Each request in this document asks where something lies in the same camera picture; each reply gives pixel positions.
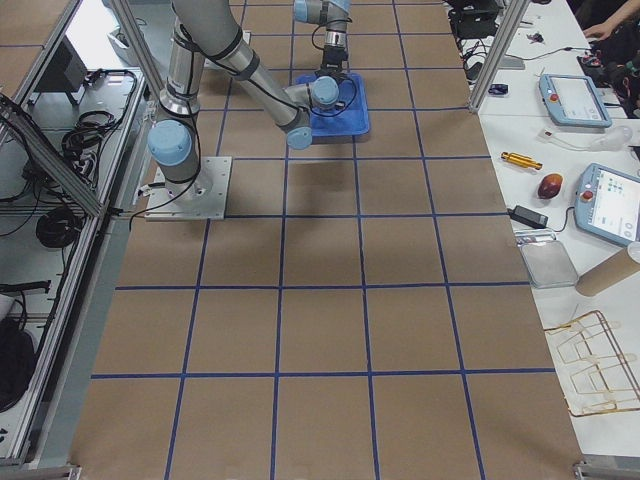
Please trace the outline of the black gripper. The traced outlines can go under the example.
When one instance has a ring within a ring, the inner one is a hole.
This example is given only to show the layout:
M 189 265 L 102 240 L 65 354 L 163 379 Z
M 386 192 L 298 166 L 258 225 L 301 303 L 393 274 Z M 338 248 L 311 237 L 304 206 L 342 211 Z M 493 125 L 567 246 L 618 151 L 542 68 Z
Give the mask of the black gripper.
M 322 49 L 321 65 L 314 74 L 316 77 L 343 78 L 343 67 L 347 61 L 348 51 L 345 46 L 325 44 Z

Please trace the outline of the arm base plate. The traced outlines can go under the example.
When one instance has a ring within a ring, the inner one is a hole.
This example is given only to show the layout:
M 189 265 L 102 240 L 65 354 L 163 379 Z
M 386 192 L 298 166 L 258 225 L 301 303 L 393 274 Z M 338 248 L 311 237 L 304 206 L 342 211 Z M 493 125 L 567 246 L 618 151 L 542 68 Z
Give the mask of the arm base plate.
M 189 190 L 177 200 L 178 187 L 169 183 L 153 188 L 144 218 L 147 221 L 222 220 L 225 215 L 232 170 L 230 156 L 203 157 L 201 172 Z

